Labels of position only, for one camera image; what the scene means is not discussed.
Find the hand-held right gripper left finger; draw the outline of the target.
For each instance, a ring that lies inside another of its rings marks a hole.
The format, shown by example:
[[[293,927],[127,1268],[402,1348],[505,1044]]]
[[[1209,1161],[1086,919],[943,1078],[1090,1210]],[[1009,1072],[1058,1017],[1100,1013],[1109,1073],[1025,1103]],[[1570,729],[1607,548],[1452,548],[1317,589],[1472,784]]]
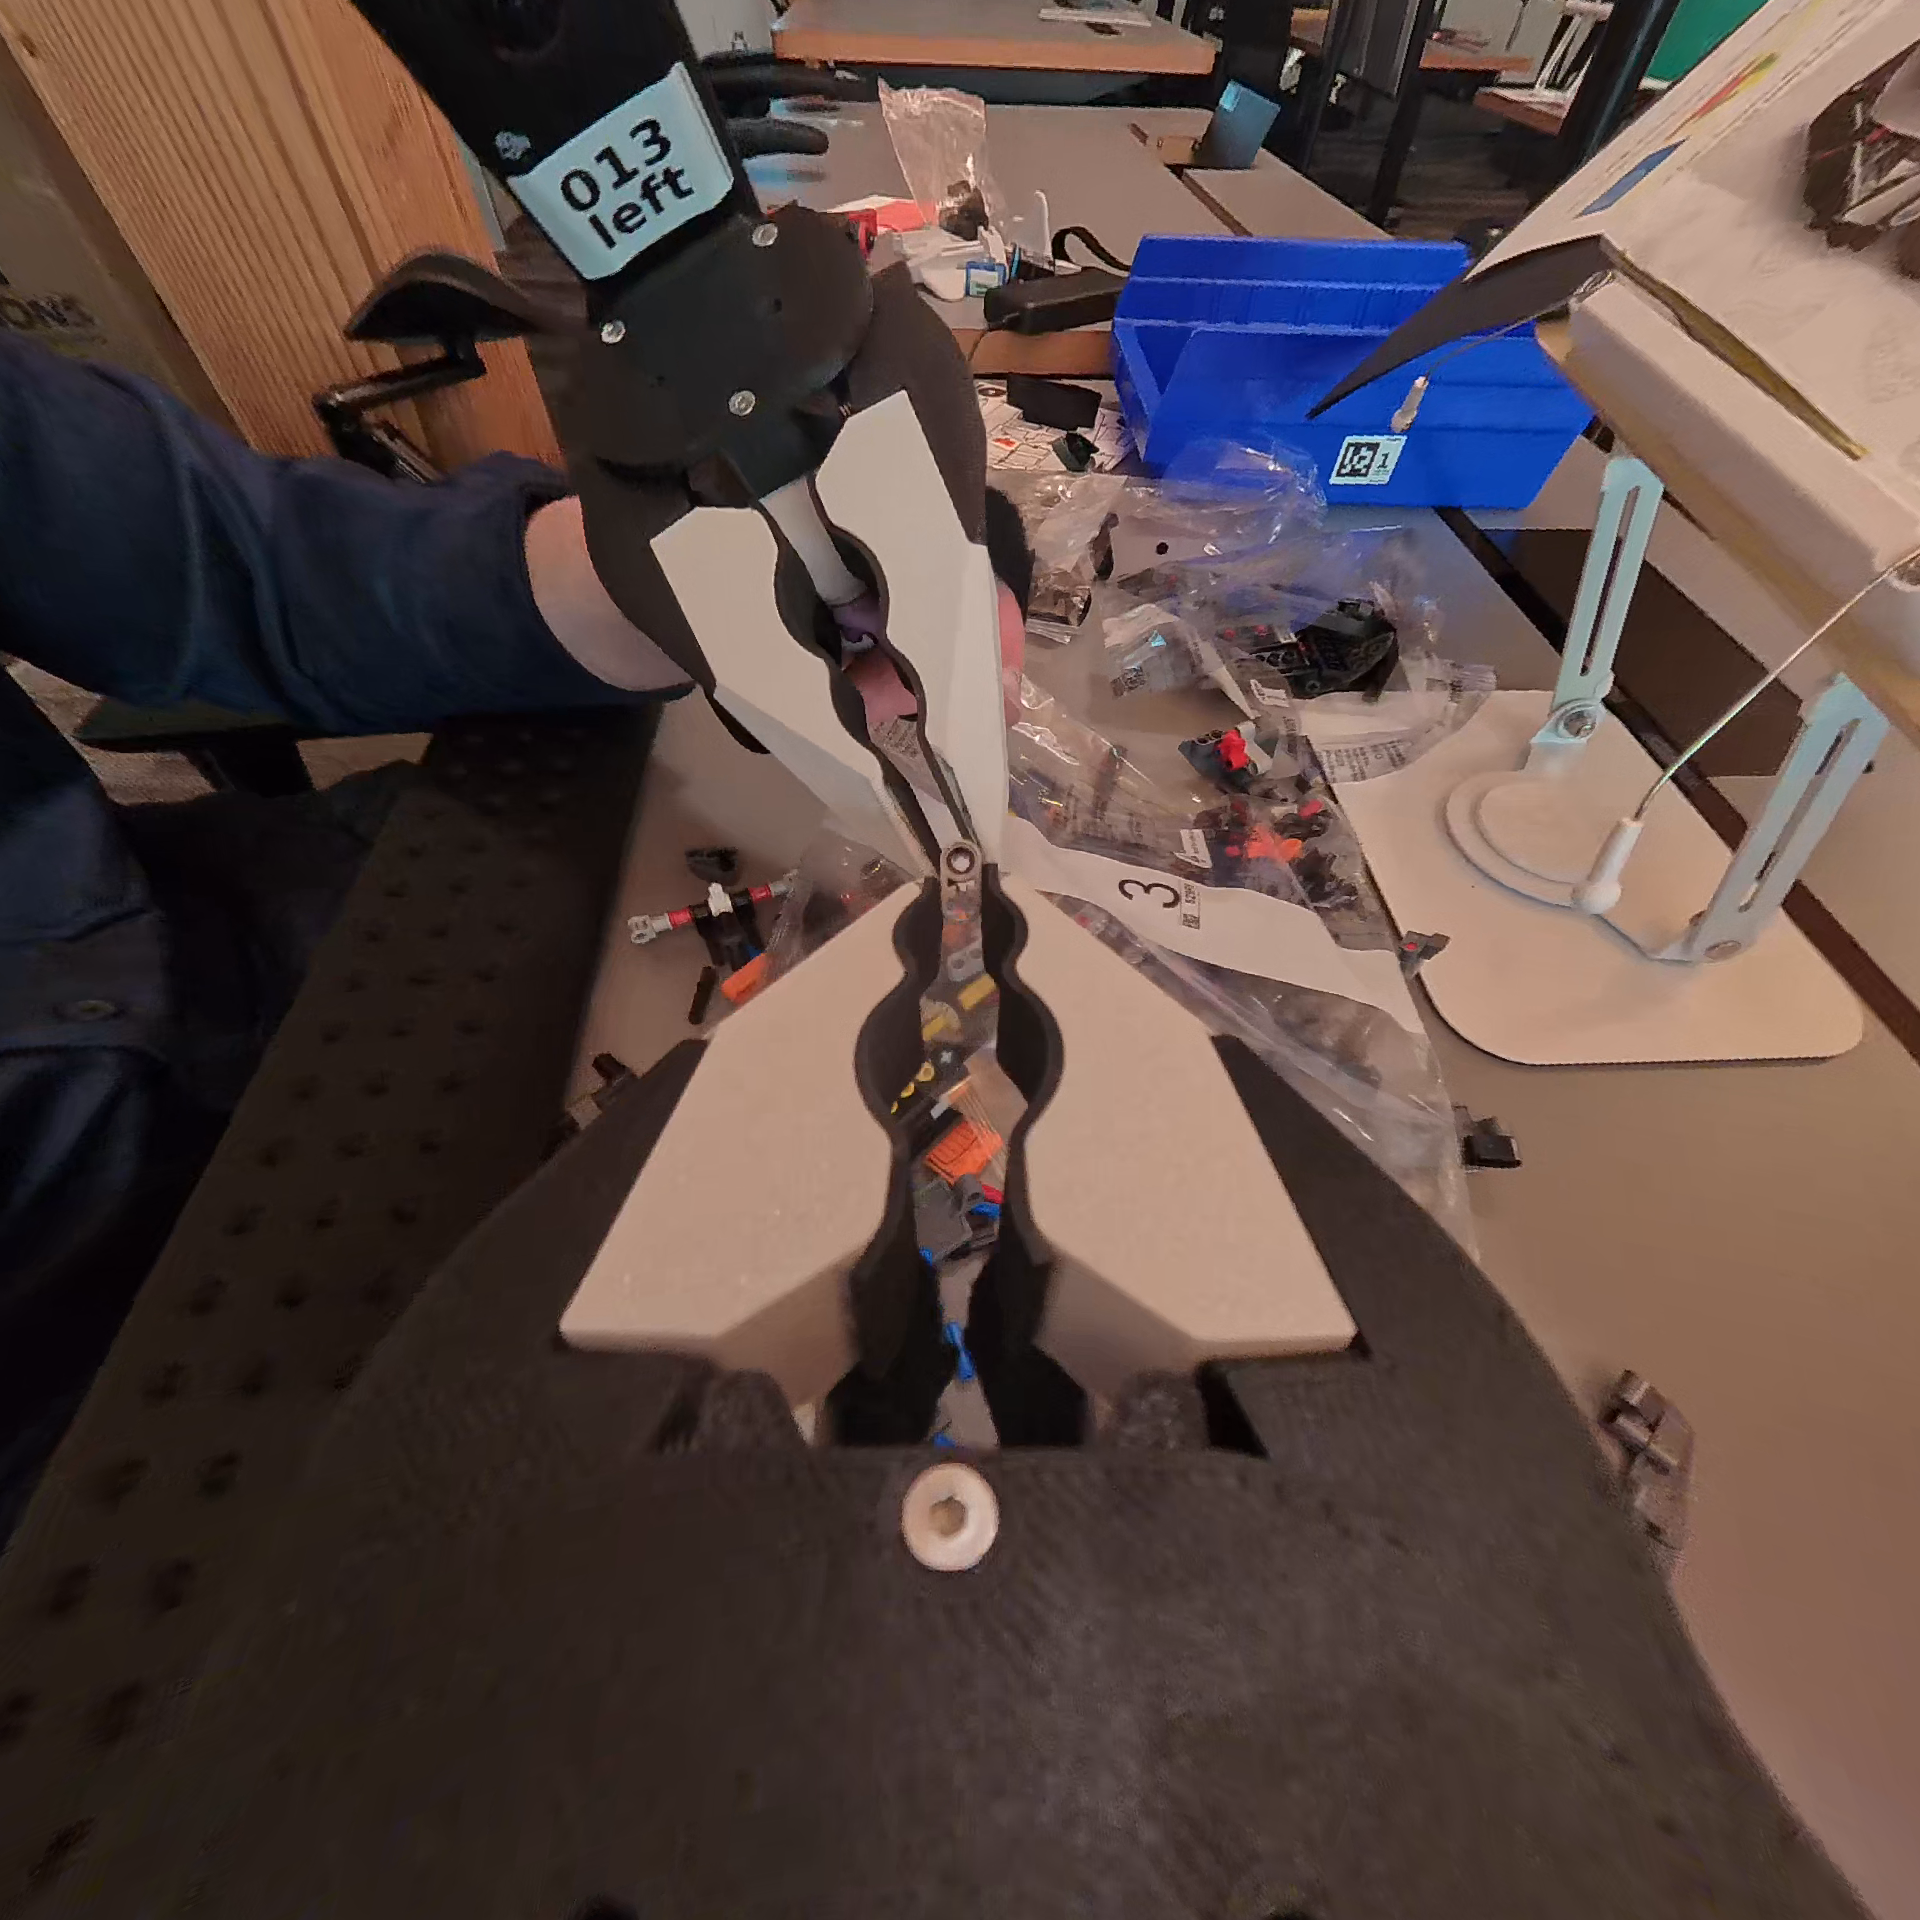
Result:
[[[906,882],[687,1050],[559,1336],[773,1378],[840,1425],[930,1425],[952,1376],[893,1103],[943,944]]]

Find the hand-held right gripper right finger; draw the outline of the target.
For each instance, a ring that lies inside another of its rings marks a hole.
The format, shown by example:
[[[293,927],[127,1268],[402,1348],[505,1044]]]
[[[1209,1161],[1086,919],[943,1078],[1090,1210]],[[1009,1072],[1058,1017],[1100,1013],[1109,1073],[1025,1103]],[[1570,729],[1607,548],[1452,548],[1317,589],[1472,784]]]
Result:
[[[1001,1442],[1079,1442],[1144,1376],[1344,1352],[1258,1118],[1289,1085],[1020,880],[981,890],[996,1060],[1023,1101],[966,1352]]]

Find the pile of lego pieces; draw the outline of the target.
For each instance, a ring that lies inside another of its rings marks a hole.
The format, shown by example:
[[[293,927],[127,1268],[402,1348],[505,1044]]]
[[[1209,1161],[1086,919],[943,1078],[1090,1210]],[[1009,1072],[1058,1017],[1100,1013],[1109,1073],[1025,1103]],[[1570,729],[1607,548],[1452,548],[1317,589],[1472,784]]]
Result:
[[[592,1352],[673,1352],[761,1372],[794,1402],[856,1358],[850,1277],[895,1198],[895,1154],[952,1114],[956,1047],[886,1039],[895,1094],[864,1089],[856,1037],[905,985],[897,913],[917,882],[817,839],[773,906],[770,942],[714,994],[728,1005],[629,1191],[559,1335]]]

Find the clear bags of parts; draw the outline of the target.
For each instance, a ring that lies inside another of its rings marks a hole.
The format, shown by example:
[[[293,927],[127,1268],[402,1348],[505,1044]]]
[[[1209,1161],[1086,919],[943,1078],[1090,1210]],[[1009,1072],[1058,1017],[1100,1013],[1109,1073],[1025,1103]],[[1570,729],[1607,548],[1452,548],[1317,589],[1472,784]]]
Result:
[[[1300,897],[1206,880],[1201,834],[1156,809],[1015,778],[1004,869],[1209,1033],[1246,1044],[1473,1255],[1449,1088],[1400,966],[1344,945]]]

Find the grey lego connector piece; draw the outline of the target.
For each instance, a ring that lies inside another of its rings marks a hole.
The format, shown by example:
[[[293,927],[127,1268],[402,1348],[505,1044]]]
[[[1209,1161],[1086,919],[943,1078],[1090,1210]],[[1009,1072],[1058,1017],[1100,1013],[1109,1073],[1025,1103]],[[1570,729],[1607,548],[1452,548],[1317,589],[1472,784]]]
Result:
[[[999,988],[986,970],[981,876],[943,887],[941,956],[921,997],[921,1036],[933,1047],[974,1053],[994,1044]]]

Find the person's left forearm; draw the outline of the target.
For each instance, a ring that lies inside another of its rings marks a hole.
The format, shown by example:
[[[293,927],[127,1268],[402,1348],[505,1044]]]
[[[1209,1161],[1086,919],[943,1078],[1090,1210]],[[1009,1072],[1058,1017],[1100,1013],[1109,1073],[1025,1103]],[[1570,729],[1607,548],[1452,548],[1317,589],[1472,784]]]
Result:
[[[534,605],[530,511],[573,496],[492,454],[436,484],[281,460],[118,368],[2,345],[5,653],[137,706],[330,736],[626,703]]]

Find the lego instruction booklet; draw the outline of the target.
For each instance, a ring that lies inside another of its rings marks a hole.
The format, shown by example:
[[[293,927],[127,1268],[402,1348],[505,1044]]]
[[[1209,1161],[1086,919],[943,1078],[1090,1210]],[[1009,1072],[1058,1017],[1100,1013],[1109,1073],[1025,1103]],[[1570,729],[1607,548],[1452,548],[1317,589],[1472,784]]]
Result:
[[[1914,2],[1766,4],[1310,405],[1609,271],[1914,486]]]

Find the small clear plastic bag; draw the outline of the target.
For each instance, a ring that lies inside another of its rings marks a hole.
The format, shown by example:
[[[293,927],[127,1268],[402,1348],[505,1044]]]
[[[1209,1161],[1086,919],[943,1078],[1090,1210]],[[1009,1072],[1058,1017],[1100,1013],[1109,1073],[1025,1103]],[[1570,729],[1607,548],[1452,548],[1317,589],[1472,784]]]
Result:
[[[878,87],[906,197],[925,221],[960,239],[1004,230],[1006,197],[989,162],[985,101],[958,87]]]

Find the black power adapter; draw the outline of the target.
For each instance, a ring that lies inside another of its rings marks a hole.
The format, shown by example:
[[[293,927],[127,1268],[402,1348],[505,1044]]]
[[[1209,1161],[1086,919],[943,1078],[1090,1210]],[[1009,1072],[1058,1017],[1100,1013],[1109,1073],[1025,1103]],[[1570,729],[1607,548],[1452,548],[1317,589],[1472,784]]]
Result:
[[[1126,274],[1081,269],[1009,279],[981,296],[985,329],[1038,337],[1073,329],[1105,329]]]

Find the blue plastic bin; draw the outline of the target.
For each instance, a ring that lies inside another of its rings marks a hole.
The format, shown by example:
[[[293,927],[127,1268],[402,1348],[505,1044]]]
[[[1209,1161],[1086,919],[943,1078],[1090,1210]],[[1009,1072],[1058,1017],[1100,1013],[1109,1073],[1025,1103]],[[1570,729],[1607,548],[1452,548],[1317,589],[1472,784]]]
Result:
[[[1143,238],[1110,324],[1143,465],[1261,438],[1310,456],[1333,506],[1524,509],[1593,418],[1529,329],[1421,354],[1310,416],[1468,262],[1455,242]]]

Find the clear bag of dark parts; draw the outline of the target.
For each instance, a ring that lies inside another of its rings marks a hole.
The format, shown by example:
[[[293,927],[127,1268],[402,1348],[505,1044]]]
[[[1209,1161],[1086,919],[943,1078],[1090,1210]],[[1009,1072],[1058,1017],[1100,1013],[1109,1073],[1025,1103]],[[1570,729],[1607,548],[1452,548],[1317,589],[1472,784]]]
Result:
[[[1437,649],[1432,608],[1385,583],[1354,591],[1222,574],[1141,574],[1096,599],[1088,632],[1110,692],[1206,692],[1266,706],[1382,709],[1492,686],[1488,668]]]

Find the black perforated board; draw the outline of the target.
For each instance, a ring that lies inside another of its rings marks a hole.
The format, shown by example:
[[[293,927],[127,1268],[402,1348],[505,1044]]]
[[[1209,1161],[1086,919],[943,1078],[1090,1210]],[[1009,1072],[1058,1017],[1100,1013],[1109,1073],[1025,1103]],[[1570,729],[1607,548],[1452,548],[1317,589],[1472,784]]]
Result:
[[[95,1881],[304,1458],[549,1145],[661,709],[450,724],[5,1552],[5,1914]]]

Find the wooden partition panel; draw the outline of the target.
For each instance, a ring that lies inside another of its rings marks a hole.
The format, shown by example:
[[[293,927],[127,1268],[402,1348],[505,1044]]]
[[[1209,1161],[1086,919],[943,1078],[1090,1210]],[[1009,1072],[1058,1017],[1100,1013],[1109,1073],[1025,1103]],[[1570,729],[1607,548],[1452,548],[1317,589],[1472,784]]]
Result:
[[[428,248],[496,265],[442,113],[352,4],[5,2],[5,47],[231,422],[319,452],[310,398],[384,370],[344,324]]]

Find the cardboard box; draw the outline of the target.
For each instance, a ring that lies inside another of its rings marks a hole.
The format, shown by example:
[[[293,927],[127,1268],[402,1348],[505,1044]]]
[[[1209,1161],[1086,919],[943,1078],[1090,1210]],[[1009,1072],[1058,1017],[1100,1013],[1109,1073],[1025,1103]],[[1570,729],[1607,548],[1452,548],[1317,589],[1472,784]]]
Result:
[[[2,324],[65,358],[148,377],[226,418],[10,53],[2,53]]]

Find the person's dark blue shirt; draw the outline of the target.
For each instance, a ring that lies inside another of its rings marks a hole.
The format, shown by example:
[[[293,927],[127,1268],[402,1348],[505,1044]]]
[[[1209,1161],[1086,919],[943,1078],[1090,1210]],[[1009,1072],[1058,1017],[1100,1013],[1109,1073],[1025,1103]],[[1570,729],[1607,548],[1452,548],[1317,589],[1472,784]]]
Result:
[[[124,804],[5,684],[5,1538],[410,775]]]

